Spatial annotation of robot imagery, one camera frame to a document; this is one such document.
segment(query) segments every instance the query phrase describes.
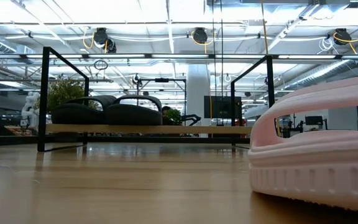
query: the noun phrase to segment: white robot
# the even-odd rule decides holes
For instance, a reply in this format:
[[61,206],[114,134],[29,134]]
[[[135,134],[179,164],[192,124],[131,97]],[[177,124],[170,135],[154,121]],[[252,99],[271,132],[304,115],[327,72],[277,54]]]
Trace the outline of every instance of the white robot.
[[29,92],[29,95],[25,98],[25,105],[22,109],[22,119],[20,122],[22,129],[35,128],[38,130],[39,109],[35,110],[35,103],[39,97],[39,93]]

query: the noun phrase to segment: wooden floor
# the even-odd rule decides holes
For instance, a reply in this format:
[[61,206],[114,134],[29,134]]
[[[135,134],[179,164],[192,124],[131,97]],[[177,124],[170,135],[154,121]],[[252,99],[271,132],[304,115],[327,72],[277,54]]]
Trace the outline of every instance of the wooden floor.
[[228,145],[0,147],[0,223],[358,223],[358,212],[252,193]]

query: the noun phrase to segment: monitor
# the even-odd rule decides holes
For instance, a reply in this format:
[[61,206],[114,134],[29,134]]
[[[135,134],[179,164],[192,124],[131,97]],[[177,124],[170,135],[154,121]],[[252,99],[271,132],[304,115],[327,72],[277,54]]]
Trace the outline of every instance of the monitor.
[[323,125],[322,116],[305,116],[306,125]]
[[[241,115],[241,97],[236,96],[235,116],[239,118]],[[204,96],[204,118],[231,118],[231,97],[230,96]]]

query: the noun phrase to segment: wooden shelf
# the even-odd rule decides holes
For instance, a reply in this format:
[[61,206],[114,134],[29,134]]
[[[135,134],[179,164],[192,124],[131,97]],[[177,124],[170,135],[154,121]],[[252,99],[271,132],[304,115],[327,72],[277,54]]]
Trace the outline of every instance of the wooden shelf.
[[114,126],[105,124],[47,124],[52,133],[142,133],[142,134],[249,134],[251,127],[239,126]]

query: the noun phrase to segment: green plant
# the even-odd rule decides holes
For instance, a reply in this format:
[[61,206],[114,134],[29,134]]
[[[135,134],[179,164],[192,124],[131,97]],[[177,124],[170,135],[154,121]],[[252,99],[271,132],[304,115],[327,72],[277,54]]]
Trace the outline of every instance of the green plant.
[[[58,105],[84,96],[84,84],[80,80],[60,79],[48,86],[47,113],[51,113]],[[89,101],[90,108],[96,109],[97,104]]]
[[180,111],[176,109],[170,109],[166,113],[166,117],[171,119],[174,125],[182,124]]

